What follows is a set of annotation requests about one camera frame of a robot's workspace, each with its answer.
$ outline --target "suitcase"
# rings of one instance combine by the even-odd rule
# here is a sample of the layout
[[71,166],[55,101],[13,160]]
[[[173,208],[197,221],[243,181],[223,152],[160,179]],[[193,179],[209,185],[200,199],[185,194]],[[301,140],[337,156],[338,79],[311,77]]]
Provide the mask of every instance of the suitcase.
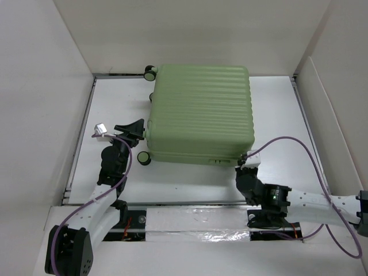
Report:
[[144,78],[156,80],[144,135],[149,158],[234,166],[251,149],[255,138],[245,67],[165,64],[147,66]]

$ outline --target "white wall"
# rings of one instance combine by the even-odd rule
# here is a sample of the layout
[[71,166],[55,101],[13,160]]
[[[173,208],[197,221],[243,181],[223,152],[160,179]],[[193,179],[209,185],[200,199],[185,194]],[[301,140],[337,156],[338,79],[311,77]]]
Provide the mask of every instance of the white wall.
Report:
[[0,206],[54,204],[93,77],[52,1],[0,1],[0,38]]
[[54,0],[92,72],[240,64],[292,75],[330,0]]
[[348,195],[368,189],[368,1],[331,4],[297,84],[329,186]]

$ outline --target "green suitcase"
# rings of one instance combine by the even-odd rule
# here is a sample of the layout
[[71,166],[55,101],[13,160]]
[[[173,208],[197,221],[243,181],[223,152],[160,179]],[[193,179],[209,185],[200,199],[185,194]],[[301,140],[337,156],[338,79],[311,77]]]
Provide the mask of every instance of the green suitcase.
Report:
[[147,66],[156,79],[145,138],[153,160],[233,166],[254,143],[242,66]]

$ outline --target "luggage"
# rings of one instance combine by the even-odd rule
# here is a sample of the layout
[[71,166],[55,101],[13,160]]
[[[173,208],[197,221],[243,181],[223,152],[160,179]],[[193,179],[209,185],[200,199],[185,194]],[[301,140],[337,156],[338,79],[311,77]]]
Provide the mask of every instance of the luggage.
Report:
[[147,66],[156,79],[145,138],[153,160],[234,166],[254,143],[249,73],[242,66]]

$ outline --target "black wheel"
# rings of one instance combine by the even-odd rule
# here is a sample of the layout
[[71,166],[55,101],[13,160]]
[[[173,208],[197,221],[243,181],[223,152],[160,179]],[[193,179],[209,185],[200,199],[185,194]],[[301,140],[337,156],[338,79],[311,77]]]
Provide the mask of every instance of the black wheel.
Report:
[[144,72],[143,78],[149,82],[152,82],[156,78],[156,72],[153,72],[152,70]]
[[152,161],[151,156],[147,151],[141,151],[138,153],[137,159],[142,166],[147,166]]
[[149,71],[150,69],[154,68],[153,65],[147,65],[144,69],[144,72]]

